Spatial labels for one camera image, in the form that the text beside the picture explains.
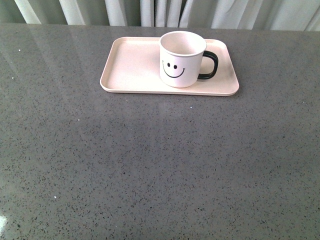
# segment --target tray rim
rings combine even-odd
[[[210,38],[205,38],[204,40],[208,43],[210,42],[219,42],[219,44],[223,47],[220,47],[221,49],[224,49],[225,51],[227,51],[228,56],[230,57],[230,64],[231,67],[233,69],[234,72],[234,76],[236,79],[236,88],[234,91],[232,92],[228,92],[228,93],[212,93],[211,91],[203,91],[203,92],[186,92],[186,91],[178,91],[178,90],[183,90],[184,88],[175,88],[172,87],[172,89],[174,89],[175,91],[146,91],[146,90],[123,90],[123,89],[115,89],[115,88],[108,88],[106,86],[104,86],[104,84],[102,83],[103,79],[105,78],[105,74],[107,71],[107,66],[110,62],[113,61],[112,55],[116,55],[117,51],[115,50],[115,48],[119,47],[122,43],[127,42],[127,41],[138,41],[138,42],[148,42],[148,41],[152,41],[152,42],[156,42],[160,39],[160,37],[141,37],[141,36],[122,36],[117,38],[116,40],[113,41],[112,46],[110,48],[106,63],[104,65],[103,71],[102,71],[102,75],[100,77],[100,85],[101,87],[110,93],[122,93],[122,94],[165,94],[165,95],[190,95],[190,96],[218,96],[218,97],[228,97],[228,96],[232,96],[234,95],[240,88],[239,85],[239,81],[233,66],[233,63],[231,61],[231,57],[227,48],[227,45],[218,40],[218,39],[210,39]]]

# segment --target curtain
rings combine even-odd
[[[320,0],[0,0],[0,23],[320,31]]]

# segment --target mug rim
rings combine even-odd
[[[200,41],[202,41],[203,43],[203,49],[201,51],[198,51],[198,52],[195,52],[195,53],[190,53],[190,54],[181,54],[181,53],[175,53],[173,51],[170,51],[168,49],[166,49],[163,44],[162,44],[162,40],[167,37],[168,35],[172,35],[172,34],[178,34],[178,33],[182,33],[182,34],[187,34],[187,35],[193,35],[193,36],[196,36],[197,38],[200,38]],[[167,32],[165,33],[164,35],[162,35],[160,37],[160,40],[159,40],[159,45],[161,48],[163,48],[163,50],[165,50],[168,54],[171,54],[173,56],[177,56],[177,57],[193,57],[193,56],[197,56],[199,54],[202,54],[206,48],[207,48],[207,43],[205,41],[205,39],[200,36],[199,34],[196,34],[194,32],[191,32],[191,31],[170,31],[170,32]]]

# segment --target black mug handle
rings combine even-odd
[[[200,73],[199,76],[198,76],[198,79],[210,79],[217,72],[219,60],[218,60],[217,55],[215,55],[211,51],[204,51],[203,56],[207,57],[207,58],[210,58],[210,59],[212,59],[214,61],[214,68],[213,68],[213,71],[211,73]]]

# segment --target drawn eyes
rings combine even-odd
[[[168,63],[167,65],[168,65],[168,67],[170,68],[170,63]],[[174,68],[174,69],[177,69],[177,65],[174,65],[173,68]]]

